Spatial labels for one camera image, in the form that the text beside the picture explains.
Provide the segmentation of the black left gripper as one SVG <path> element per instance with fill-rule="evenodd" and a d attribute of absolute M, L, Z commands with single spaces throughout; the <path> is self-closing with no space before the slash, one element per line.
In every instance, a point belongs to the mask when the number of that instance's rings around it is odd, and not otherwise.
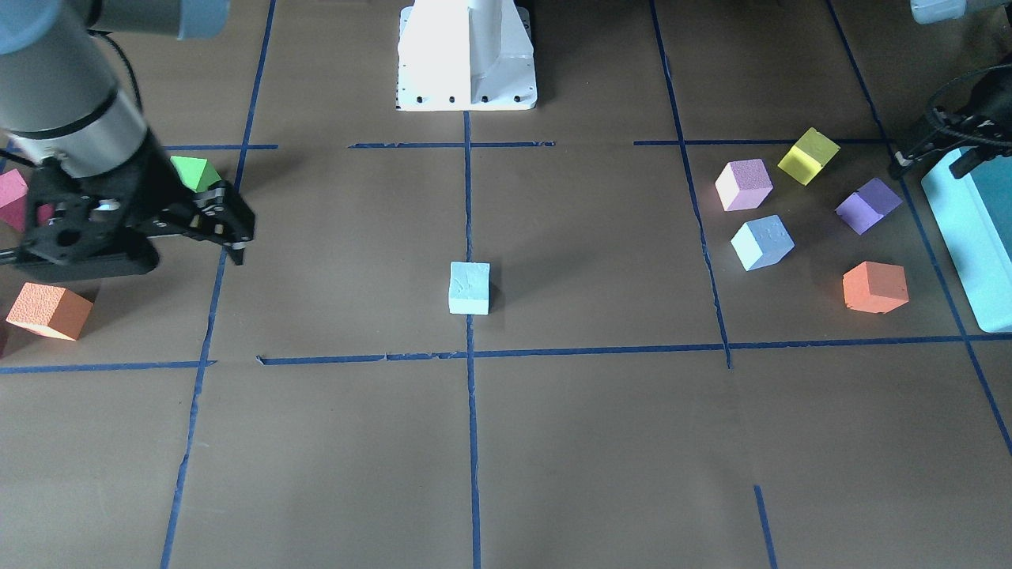
<path fill-rule="evenodd" d="M 916 164 L 933 155 L 965 149 L 948 166 L 954 179 L 998 157 L 1009 157 L 1011 137 L 1011 66 L 993 65 L 948 81 L 933 93 L 926 107 L 899 137 L 889 176 L 900 179 Z M 955 111 L 938 104 L 955 86 L 979 77 L 969 99 Z"/>

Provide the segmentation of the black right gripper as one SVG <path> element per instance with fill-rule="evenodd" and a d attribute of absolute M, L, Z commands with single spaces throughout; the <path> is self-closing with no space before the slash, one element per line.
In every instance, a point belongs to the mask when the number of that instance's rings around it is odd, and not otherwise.
<path fill-rule="evenodd" d="M 55 157 L 44 158 L 28 181 L 25 231 L 2 264 L 54 284 L 156 269 L 149 238 L 198 229 L 220 244 L 235 266 L 255 239 L 256 215 L 228 181 L 193 194 L 155 134 L 147 133 L 126 162 L 109 172 L 75 178 Z"/>

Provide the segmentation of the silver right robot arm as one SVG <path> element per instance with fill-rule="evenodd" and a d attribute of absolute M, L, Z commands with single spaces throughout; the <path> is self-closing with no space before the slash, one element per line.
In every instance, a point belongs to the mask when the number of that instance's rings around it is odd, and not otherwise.
<path fill-rule="evenodd" d="M 242 264 L 255 213 L 228 181 L 184 184 L 98 47 L 113 32 L 217 35 L 228 1 L 4 1 L 2 130 L 32 166 L 21 242 L 2 263 L 46 284 L 142 275 L 156 236 Z"/>

